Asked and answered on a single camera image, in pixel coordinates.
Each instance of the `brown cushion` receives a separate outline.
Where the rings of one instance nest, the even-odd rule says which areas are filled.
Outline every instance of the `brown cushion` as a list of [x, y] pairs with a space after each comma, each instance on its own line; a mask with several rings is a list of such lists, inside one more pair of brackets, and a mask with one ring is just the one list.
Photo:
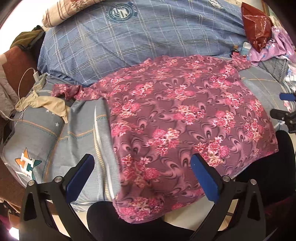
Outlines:
[[[21, 51], [18, 46], [11, 48], [4, 55], [7, 61], [2, 66], [6, 79], [17, 93], [22, 75], [31, 67], [37, 70], [37, 63], [33, 60], [30, 52]], [[20, 98], [26, 96], [35, 83], [33, 73], [33, 70], [29, 70], [23, 77], [20, 85]]]

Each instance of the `striped pillowcase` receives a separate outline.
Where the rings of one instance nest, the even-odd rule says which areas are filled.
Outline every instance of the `striped pillowcase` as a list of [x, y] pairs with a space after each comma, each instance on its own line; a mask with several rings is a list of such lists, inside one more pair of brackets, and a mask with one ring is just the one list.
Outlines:
[[43, 14], [42, 24], [47, 28], [57, 26], [79, 11], [102, 1], [104, 0], [59, 0]]

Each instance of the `blue checkered blanket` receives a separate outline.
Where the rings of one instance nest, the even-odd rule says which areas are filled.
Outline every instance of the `blue checkered blanket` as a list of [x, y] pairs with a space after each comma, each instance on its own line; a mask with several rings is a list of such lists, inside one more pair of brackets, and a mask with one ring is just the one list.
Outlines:
[[223, 0], [106, 0], [46, 33], [38, 70], [89, 86], [161, 55], [229, 57], [244, 41], [240, 8]]

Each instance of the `circular emblem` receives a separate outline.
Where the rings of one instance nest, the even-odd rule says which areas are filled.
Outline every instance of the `circular emblem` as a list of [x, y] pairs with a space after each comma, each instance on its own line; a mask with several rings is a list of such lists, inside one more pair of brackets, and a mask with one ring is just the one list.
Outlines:
[[138, 11], [134, 4], [128, 2], [127, 4], [119, 3], [112, 6], [107, 14], [110, 20], [122, 22], [130, 19], [132, 16], [137, 16]]
[[208, 0], [215, 8], [223, 9], [221, 4], [217, 0]]

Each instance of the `printed logo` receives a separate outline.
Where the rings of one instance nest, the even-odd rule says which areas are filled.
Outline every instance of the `printed logo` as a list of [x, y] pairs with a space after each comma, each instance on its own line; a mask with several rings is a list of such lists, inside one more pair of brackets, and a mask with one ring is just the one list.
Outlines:
[[208, 0], [215, 8], [223, 9], [221, 4], [217, 0]]
[[41, 161], [30, 159], [27, 149], [25, 149], [22, 153], [22, 157], [16, 158], [15, 161], [20, 166], [20, 169], [25, 176], [30, 177], [33, 180], [36, 180], [33, 173], [33, 168], [39, 165]]
[[136, 6], [128, 2], [126, 3], [119, 3], [114, 6], [112, 6], [108, 11], [107, 11], [107, 17], [110, 21], [115, 21], [115, 22], [123, 22], [128, 19], [130, 19], [132, 16], [137, 16], [138, 15], [138, 10]]

